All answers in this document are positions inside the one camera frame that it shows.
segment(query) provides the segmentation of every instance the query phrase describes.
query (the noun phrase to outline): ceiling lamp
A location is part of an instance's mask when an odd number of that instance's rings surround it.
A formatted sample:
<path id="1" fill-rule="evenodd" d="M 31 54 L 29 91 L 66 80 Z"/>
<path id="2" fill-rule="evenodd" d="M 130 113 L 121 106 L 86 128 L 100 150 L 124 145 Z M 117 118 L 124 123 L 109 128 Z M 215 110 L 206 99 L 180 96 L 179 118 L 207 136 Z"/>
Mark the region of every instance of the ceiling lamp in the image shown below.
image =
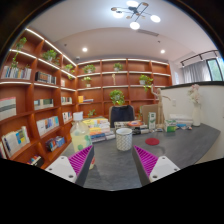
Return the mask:
<path id="1" fill-rule="evenodd" d="M 142 15 L 143 13 L 144 14 L 147 14 L 147 15 L 150 15 L 151 17 L 151 20 L 153 22 L 160 22 L 160 18 L 156 15 L 151 15 L 149 13 L 146 13 L 144 12 L 145 9 L 149 6 L 148 3 L 146 2 L 141 2 L 140 4 L 136 1 L 127 1 L 127 5 L 129 6 L 128 8 L 121 8 L 121 7 L 113 7 L 111 8 L 111 11 L 114 12 L 114 16 L 116 18 L 122 18 L 123 17 L 123 13 L 130 13 L 131 15 L 129 16 L 126 16 L 126 19 L 132 19 L 133 16 L 137 17 L 135 19 L 134 22 L 131 22 L 130 23 L 130 27 L 134 30 L 137 30 L 140 28 L 140 24 L 137 23 L 136 21 L 138 20 L 138 18 L 141 16 L 142 19 L 145 19 L 145 15 Z"/>
<path id="2" fill-rule="evenodd" d="M 115 11 L 115 12 L 114 12 L 114 17 L 115 17 L 115 18 L 120 19 L 120 18 L 122 18 L 123 16 L 124 16 L 124 14 L 123 14 L 121 11 Z"/>
<path id="3" fill-rule="evenodd" d="M 137 29 L 139 29 L 140 25 L 139 25 L 139 23 L 137 23 L 137 22 L 131 22 L 131 23 L 130 23 L 130 27 L 131 27 L 133 30 L 137 30 Z"/>
<path id="4" fill-rule="evenodd" d="M 127 1 L 127 5 L 131 7 L 138 7 L 138 2 L 136 1 Z"/>
<path id="5" fill-rule="evenodd" d="M 156 16 L 156 15 L 152 15 L 151 17 L 151 20 L 155 23 L 159 23 L 160 22 L 160 18 L 159 16 Z"/>

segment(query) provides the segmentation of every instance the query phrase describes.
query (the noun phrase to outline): white cup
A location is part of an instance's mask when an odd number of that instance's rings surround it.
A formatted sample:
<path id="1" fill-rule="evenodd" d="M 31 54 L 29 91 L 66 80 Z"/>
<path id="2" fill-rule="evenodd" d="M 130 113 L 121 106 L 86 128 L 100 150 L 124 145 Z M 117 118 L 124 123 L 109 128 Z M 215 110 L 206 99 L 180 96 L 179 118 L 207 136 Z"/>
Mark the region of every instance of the white cup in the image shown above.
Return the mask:
<path id="1" fill-rule="evenodd" d="M 132 148 L 132 130 L 130 128 L 119 128 L 116 130 L 117 149 L 127 151 Z"/>

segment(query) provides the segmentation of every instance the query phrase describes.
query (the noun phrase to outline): desk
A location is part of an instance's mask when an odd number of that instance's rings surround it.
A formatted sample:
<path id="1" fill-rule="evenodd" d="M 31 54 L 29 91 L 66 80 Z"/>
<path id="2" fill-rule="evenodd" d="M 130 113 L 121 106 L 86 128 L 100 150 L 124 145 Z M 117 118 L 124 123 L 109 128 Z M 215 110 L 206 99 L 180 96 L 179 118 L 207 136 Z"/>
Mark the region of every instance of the desk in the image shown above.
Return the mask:
<path id="1" fill-rule="evenodd" d="M 200 127 L 193 127 L 192 130 L 181 129 L 170 133 L 154 132 L 133 135 L 132 140 L 133 145 L 137 145 L 157 157 L 165 155 L 180 169 L 183 169 L 195 164 L 203 157 L 219 134 L 219 130 L 201 124 Z M 147 138 L 157 138 L 160 143 L 156 146 L 147 145 L 145 143 Z M 94 143 L 95 166 L 89 170 L 84 188 L 99 190 L 140 188 L 142 185 L 131 151 L 132 149 L 118 150 L 116 139 Z"/>

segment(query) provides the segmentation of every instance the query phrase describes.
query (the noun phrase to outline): cabinet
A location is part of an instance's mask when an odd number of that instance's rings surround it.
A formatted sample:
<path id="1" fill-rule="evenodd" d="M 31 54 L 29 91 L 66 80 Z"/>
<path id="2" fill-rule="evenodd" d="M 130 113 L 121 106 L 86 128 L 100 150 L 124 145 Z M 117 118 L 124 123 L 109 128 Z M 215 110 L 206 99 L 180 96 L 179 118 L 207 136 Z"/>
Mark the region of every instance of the cabinet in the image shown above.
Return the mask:
<path id="1" fill-rule="evenodd" d="M 27 42 L 19 52 L 16 61 L 19 62 L 18 67 L 30 66 L 32 69 L 30 79 L 9 79 L 0 76 L 0 99 L 16 97 L 17 112 L 17 115 L 0 121 L 0 137 L 11 131 L 20 129 L 21 126 L 26 126 L 30 138 L 29 144 L 22 147 L 11 158 L 8 158 L 13 161 L 26 163 L 31 157 L 38 154 L 45 161 L 41 167 L 45 169 L 71 143 L 70 129 L 72 127 L 72 121 L 64 122 L 62 113 L 83 111 L 84 118 L 86 118 L 88 117 L 89 111 L 95 109 L 95 116 L 108 118 L 109 108 L 113 106 L 109 94 L 114 89 L 119 89 L 123 92 L 125 105 L 132 105 L 137 117 L 140 106 L 157 103 L 151 91 L 146 92 L 143 86 L 139 84 L 141 74 L 153 78 L 154 91 L 158 87 L 172 85 L 170 67 L 167 63 L 118 58 L 99 59 L 76 65 L 59 49 L 48 42 L 43 35 L 38 34 L 36 31 L 33 33 L 29 29 L 26 29 L 18 40 L 22 37 L 26 37 Z M 0 74 L 2 74 L 4 66 L 11 65 L 12 59 L 16 54 L 15 46 L 9 51 Z M 57 52 L 59 65 L 47 62 L 42 58 L 41 55 L 43 52 L 50 49 Z M 115 72 L 113 65 L 118 62 L 123 65 L 123 69 L 122 71 Z M 75 72 L 66 71 L 65 65 L 67 64 L 72 64 Z M 95 66 L 94 73 L 84 73 L 83 68 L 88 64 Z M 55 77 L 56 84 L 35 81 L 35 74 L 38 71 Z M 115 85 L 112 78 L 113 74 L 115 74 Z M 82 81 L 87 76 L 92 79 L 91 87 L 86 87 L 85 82 Z M 86 99 L 93 99 L 93 102 L 79 103 L 79 96 L 85 96 Z M 63 105 L 61 97 L 71 97 L 72 102 Z M 52 98 L 54 101 L 53 107 L 35 110 L 35 100 L 49 98 Z M 36 122 L 52 116 L 58 116 L 59 126 L 40 136 Z M 56 136 L 63 136 L 65 138 L 65 144 L 50 152 L 47 150 L 45 142 Z"/>

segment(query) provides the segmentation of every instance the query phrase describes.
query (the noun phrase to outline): bottle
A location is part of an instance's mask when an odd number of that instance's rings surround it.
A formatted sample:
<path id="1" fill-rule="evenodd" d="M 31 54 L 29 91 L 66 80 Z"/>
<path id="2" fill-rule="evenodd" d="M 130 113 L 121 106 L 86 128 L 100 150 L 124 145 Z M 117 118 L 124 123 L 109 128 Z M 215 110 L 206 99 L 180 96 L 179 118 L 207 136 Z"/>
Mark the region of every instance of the bottle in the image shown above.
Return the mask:
<path id="1" fill-rule="evenodd" d="M 89 128 L 84 122 L 82 122 L 83 111 L 73 113 L 73 120 L 75 123 L 70 130 L 70 135 L 72 138 L 74 150 L 75 152 L 78 152 L 79 150 L 82 150 L 93 144 L 89 135 Z M 95 157 L 93 157 L 89 169 L 94 167 L 94 163 Z"/>

